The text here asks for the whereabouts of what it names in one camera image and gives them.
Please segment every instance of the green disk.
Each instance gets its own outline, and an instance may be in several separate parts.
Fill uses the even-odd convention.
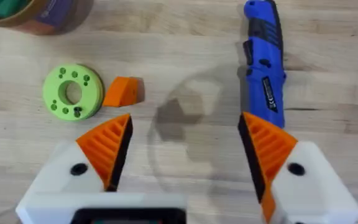
[[[75,82],[82,90],[82,97],[72,104],[67,96],[67,86]],[[60,119],[78,121],[93,116],[103,102],[103,84],[97,74],[82,65],[62,65],[46,77],[43,88],[48,110]]]

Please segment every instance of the black screw hole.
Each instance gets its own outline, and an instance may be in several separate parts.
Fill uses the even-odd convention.
[[[288,170],[293,174],[293,175],[298,175],[298,176],[302,176],[306,173],[305,168],[301,165],[298,164],[296,162],[292,162],[288,165]]]
[[[81,175],[88,170],[88,166],[85,163],[75,164],[70,171],[71,175]]]

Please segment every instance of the wooden surface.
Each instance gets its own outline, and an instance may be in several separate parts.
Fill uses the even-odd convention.
[[[0,224],[59,140],[130,112],[134,135],[120,191],[188,196],[189,223],[262,223],[236,124],[246,40],[244,1],[96,0],[74,32],[0,29]],[[358,1],[278,0],[285,40],[286,130],[317,143],[358,201]],[[42,100],[61,63],[143,78],[145,101],[86,121]]]

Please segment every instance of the orange 3d printed part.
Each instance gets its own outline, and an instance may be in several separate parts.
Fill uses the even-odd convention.
[[[276,125],[250,113],[241,115],[239,132],[258,200],[269,222],[275,210],[270,190],[272,182],[298,140]]]
[[[129,106],[136,104],[137,79],[132,77],[117,77],[103,101],[103,106]]]
[[[111,119],[76,141],[99,174],[106,191],[116,191],[132,137],[129,114]]]

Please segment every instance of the black screw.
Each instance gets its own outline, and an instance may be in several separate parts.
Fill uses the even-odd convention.
[[[70,171],[71,175],[81,175],[88,170],[88,166],[85,163],[75,164]]]
[[[74,107],[74,117],[79,118],[81,116],[82,108],[79,106]]]
[[[298,164],[296,162],[292,162],[288,165],[288,170],[293,174],[293,175],[298,175],[298,176],[302,176],[306,173],[305,168],[301,165]]]

